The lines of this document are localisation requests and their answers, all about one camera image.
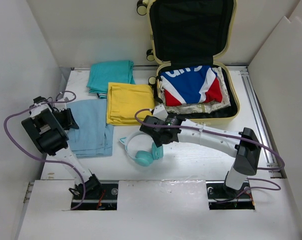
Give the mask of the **light blue shirt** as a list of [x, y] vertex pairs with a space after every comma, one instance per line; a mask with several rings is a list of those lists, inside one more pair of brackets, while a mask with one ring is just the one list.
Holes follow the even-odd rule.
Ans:
[[87, 99], [67, 104], [78, 125], [67, 135], [77, 158], [109, 157], [113, 154], [114, 126], [107, 124], [107, 100]]

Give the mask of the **cream printed zip pouch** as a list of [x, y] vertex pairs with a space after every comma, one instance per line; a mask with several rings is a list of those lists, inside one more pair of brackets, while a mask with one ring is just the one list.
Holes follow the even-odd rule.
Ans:
[[213, 70], [218, 75], [218, 80], [220, 83], [220, 89], [222, 92], [222, 102], [209, 102], [209, 103], [196, 103], [196, 104], [186, 104], [180, 106], [167, 106], [165, 101], [164, 89], [162, 86], [161, 78], [159, 80], [159, 91], [160, 91], [160, 99], [163, 101], [165, 109], [168, 112], [186, 115], [186, 114], [210, 114], [212, 112], [221, 110], [226, 107], [231, 106], [230, 96], [227, 90], [227, 85], [225, 83], [225, 79], [223, 76], [222, 68], [221, 67], [212, 67]]

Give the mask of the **red white blue shirt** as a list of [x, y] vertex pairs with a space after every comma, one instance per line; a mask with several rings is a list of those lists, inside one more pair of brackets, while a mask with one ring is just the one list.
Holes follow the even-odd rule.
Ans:
[[208, 65], [165, 71], [160, 79], [169, 107], [223, 100], [218, 74]]

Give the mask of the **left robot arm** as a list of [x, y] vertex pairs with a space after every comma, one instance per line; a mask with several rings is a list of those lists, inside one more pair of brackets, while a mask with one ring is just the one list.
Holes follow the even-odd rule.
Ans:
[[69, 189], [73, 196], [82, 197], [85, 188], [86, 197], [98, 198], [103, 191], [102, 184], [89, 169], [82, 166], [68, 145], [66, 131], [79, 129], [71, 109], [57, 109], [42, 96], [34, 98], [31, 107], [29, 117], [21, 124], [36, 148], [56, 161], [70, 164], [64, 165], [64, 168], [75, 182], [75, 187]]

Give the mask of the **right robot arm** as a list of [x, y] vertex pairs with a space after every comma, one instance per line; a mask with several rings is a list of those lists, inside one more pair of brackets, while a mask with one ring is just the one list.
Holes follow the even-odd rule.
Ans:
[[248, 176], [257, 174], [261, 147], [254, 131], [245, 127], [240, 132], [223, 131], [169, 114], [165, 120], [146, 116], [140, 131], [149, 135], [160, 147], [173, 142], [191, 143], [223, 152], [234, 158], [227, 172], [222, 191], [233, 199]]

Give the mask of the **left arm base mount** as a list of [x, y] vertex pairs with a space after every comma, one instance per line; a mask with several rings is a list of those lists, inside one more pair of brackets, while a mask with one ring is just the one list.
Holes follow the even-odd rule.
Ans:
[[102, 182], [102, 190], [95, 193], [87, 193], [83, 203], [76, 208], [82, 197], [75, 188], [69, 188], [72, 194], [70, 207], [75, 211], [116, 211], [118, 206], [118, 181]]

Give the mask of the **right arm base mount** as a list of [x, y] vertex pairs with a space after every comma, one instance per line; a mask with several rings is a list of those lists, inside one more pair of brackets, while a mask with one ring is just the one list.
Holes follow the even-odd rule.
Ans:
[[224, 181], [206, 181], [208, 207], [210, 210], [255, 210], [255, 204], [250, 191], [238, 194], [250, 187], [248, 181], [242, 184], [240, 190], [225, 186]]

